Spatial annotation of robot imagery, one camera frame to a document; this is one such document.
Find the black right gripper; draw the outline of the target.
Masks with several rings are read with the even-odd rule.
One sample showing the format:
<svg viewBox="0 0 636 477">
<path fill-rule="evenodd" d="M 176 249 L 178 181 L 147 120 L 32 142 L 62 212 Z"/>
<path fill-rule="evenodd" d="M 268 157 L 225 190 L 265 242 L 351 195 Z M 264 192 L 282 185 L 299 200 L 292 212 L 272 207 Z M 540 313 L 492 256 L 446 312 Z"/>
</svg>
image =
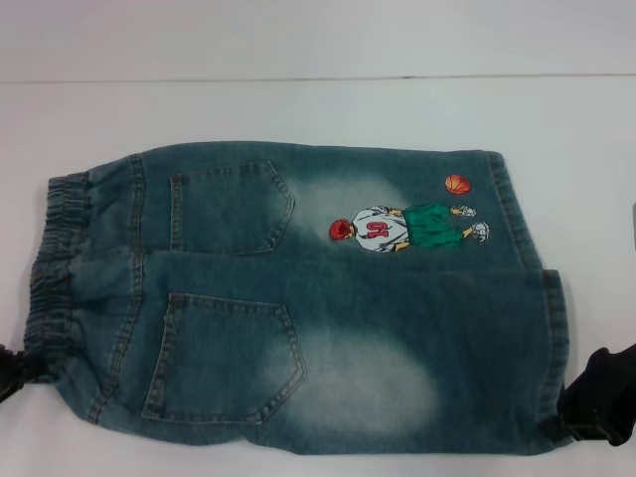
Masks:
<svg viewBox="0 0 636 477">
<path fill-rule="evenodd" d="M 558 416 L 544 421 L 551 441 L 573 439 L 625 444 L 635 426 L 635 346 L 594 352 L 584 372 L 560 390 Z"/>
</svg>

